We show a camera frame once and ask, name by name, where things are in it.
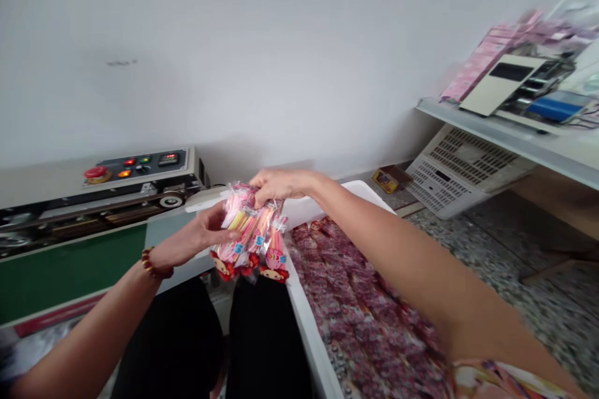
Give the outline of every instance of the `small machine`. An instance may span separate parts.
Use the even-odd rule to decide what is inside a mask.
[[[564,133],[567,125],[596,103],[590,97],[557,91],[574,73],[573,54],[557,59],[503,55],[460,103],[460,109],[500,117],[541,132]]]
[[[210,187],[194,147],[0,171],[0,259],[143,221]]]

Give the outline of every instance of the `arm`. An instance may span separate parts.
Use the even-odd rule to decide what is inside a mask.
[[[489,358],[583,394],[504,302],[439,243],[395,214],[309,171],[261,171],[251,184],[267,198],[316,200],[403,299],[435,325],[450,361]]]
[[[220,229],[223,203],[200,213],[150,252],[159,271],[237,238]],[[11,390],[12,398],[96,398],[150,307],[160,280],[136,262],[102,300]]]

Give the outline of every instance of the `woman's right hand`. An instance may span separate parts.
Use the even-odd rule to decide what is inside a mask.
[[[325,178],[323,174],[309,170],[260,170],[250,181],[251,186],[260,189],[256,193],[255,207],[264,206],[268,200],[311,196],[322,178]]]

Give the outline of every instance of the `floral sleeve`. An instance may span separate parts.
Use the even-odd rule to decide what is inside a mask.
[[[451,380],[456,399],[575,399],[534,374],[492,360],[454,363]]]

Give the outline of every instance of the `red emergency stop button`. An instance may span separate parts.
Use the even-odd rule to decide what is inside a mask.
[[[83,175],[87,178],[88,184],[100,184],[112,177],[112,173],[104,165],[98,165],[85,170]]]
[[[89,170],[85,170],[83,175],[86,178],[100,178],[106,174],[107,168],[104,165],[98,165],[97,167],[92,167]]]

